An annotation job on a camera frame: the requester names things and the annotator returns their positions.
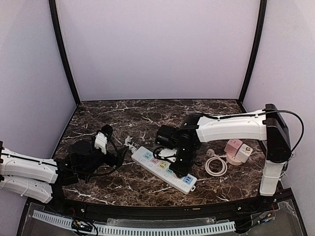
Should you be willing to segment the white multicolour power strip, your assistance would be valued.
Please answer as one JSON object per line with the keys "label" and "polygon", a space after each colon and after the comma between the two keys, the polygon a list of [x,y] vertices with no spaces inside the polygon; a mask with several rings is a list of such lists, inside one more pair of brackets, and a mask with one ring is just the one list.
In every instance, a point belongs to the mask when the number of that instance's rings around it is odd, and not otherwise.
{"label": "white multicolour power strip", "polygon": [[178,178],[170,170],[169,162],[154,158],[153,153],[145,147],[140,147],[132,154],[131,158],[138,165],[184,194],[188,194],[196,189],[196,177],[188,174],[185,177]]}

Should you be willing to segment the pink cube socket adapter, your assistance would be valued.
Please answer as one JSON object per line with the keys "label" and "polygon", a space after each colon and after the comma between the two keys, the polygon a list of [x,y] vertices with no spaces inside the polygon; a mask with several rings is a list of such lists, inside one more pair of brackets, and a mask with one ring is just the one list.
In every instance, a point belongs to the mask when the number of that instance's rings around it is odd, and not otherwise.
{"label": "pink cube socket adapter", "polygon": [[243,142],[239,139],[230,139],[226,143],[224,151],[231,156],[235,156],[238,150],[240,149],[240,147],[242,146],[242,144]]}

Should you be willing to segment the white cube socket adapter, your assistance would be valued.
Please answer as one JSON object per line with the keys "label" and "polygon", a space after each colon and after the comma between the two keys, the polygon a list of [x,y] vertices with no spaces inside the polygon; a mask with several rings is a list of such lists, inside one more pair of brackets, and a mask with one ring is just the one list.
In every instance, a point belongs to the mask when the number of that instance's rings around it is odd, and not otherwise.
{"label": "white cube socket adapter", "polygon": [[253,148],[246,144],[242,144],[241,147],[238,149],[235,158],[242,162],[246,163],[250,155],[252,154]]}

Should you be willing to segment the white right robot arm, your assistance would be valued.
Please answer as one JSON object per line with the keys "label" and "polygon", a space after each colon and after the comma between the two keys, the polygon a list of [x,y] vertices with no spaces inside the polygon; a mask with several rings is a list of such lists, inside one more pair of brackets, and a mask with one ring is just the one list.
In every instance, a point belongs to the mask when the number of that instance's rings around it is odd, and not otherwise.
{"label": "white right robot arm", "polygon": [[230,139],[266,141],[266,161],[259,190],[262,196],[275,194],[283,167],[291,156],[288,127],[273,104],[238,115],[190,114],[172,132],[170,139],[177,150],[176,161],[170,169],[177,177],[189,173],[202,143]]}

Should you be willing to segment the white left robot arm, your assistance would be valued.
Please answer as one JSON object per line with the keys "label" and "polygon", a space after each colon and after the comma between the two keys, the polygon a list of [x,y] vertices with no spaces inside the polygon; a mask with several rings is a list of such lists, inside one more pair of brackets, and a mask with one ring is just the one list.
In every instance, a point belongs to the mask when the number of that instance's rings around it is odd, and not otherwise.
{"label": "white left robot arm", "polygon": [[63,201],[63,186],[93,177],[104,177],[122,166],[127,148],[116,154],[103,153],[92,143],[80,140],[70,145],[64,159],[40,159],[0,150],[0,187],[42,203]]}

